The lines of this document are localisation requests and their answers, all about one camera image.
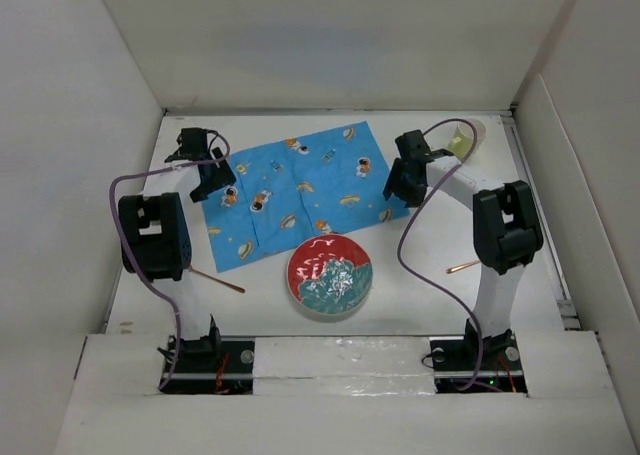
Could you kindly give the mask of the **blue space-print cloth placemat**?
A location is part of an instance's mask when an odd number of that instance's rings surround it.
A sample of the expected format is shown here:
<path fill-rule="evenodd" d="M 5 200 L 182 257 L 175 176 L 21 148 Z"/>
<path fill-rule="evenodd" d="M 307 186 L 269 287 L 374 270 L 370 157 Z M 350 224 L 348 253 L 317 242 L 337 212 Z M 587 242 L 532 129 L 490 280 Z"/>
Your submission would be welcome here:
<path fill-rule="evenodd" d="M 408 216 L 385 198 L 390 168 L 367 122 L 233 154 L 233 182 L 202 204 L 216 270 Z"/>

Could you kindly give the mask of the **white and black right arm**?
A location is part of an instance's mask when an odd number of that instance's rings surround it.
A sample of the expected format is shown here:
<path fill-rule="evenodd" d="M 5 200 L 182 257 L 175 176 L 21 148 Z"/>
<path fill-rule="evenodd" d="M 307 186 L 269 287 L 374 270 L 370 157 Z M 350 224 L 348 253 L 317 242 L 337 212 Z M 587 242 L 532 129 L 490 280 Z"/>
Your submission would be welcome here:
<path fill-rule="evenodd" d="M 518 285 L 525 267 L 544 244 L 539 215 L 528 183 L 500 181 L 464 166 L 452 155 L 419 161 L 395 159 L 383 196 L 394 196 L 417 209 L 436 190 L 472 213 L 481 278 L 471 322 L 481 334 L 462 344 L 462 356 L 471 367 L 483 369 L 498 357 L 493 338 L 511 329 Z"/>

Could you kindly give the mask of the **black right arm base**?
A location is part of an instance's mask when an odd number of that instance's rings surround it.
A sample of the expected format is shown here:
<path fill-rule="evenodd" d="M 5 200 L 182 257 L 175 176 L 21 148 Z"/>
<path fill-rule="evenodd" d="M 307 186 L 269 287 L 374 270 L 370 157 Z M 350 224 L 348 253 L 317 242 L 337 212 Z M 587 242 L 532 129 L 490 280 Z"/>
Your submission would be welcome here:
<path fill-rule="evenodd" d="M 479 337 L 470 320 L 462 335 L 429 339 L 421 363 L 433 371 L 438 394 L 526 394 L 524 368 L 515 334 L 511 330 Z"/>

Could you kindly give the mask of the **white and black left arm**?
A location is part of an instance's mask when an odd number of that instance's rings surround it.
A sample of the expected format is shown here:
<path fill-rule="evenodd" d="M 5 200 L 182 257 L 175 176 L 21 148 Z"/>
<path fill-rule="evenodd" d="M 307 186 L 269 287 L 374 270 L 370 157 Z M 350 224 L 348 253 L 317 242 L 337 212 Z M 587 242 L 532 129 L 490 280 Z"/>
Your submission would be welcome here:
<path fill-rule="evenodd" d="M 218 191 L 231 182 L 227 163 L 176 162 L 164 168 L 114 179 L 111 215 L 121 243 L 124 269 L 168 306 L 175 337 L 194 340 L 188 359 L 201 371 L 222 362 L 222 346 L 209 337 L 211 315 L 189 273 L 193 249 L 185 207 L 206 187 Z"/>

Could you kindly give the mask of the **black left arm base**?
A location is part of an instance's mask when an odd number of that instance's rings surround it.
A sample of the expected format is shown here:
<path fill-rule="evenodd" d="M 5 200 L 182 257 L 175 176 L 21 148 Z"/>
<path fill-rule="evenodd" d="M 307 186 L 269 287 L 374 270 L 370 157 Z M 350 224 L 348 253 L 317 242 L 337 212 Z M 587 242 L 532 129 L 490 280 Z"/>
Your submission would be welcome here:
<path fill-rule="evenodd" d="M 168 395 L 251 395 L 256 339 L 222 337 L 214 320 L 209 333 L 181 340 L 175 365 L 176 338 L 157 351 L 163 358 L 159 391 Z"/>

